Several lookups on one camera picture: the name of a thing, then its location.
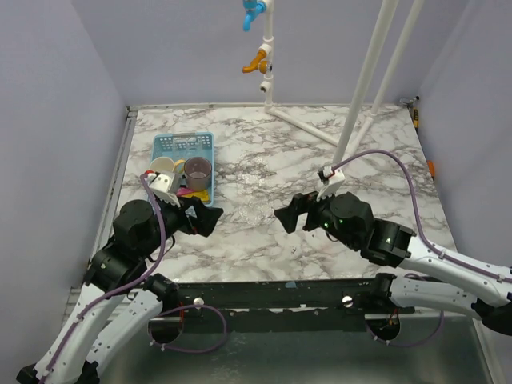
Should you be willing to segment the clear textured round tray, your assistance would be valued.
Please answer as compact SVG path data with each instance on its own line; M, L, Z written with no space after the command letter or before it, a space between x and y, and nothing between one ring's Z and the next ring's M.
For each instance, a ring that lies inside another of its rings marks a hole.
M233 222L252 226L267 224L273 217L271 185L263 178L239 175L222 187L224 203Z

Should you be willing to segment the purple translucent cup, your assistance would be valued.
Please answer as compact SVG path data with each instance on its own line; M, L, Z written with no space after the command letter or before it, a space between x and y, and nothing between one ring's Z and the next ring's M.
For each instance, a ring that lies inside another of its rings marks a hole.
M210 182L213 167L210 161L204 157L193 157L185 161L184 175L186 185L192 191L207 190Z

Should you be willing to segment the yellow mug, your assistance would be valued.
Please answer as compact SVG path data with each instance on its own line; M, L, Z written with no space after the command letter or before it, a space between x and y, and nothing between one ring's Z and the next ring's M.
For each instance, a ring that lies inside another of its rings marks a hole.
M161 156L151 162L149 170L160 174L182 174L185 162L184 159L173 160L172 158Z

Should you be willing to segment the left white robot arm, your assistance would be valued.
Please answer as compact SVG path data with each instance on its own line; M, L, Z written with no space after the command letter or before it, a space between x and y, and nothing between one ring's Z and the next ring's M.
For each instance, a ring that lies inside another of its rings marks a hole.
M223 210L199 198L177 206L155 198L126 203L114 233L92 258L77 303L43 358L20 369L19 383L98 383L112 358L155 315L172 314L178 287L146 261L177 231L209 236Z

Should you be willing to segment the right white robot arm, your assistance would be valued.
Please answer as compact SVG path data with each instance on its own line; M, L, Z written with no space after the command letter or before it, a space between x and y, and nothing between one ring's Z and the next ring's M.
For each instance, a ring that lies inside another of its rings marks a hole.
M370 204L351 193L318 199L296 194L275 217L287 233L304 214L305 231L324 230L347 248L379 266L425 274L425 281L392 277L368 293L370 308L421 306L465 314L488 329L511 334L511 269L470 258L422 238L412 229L375 218Z

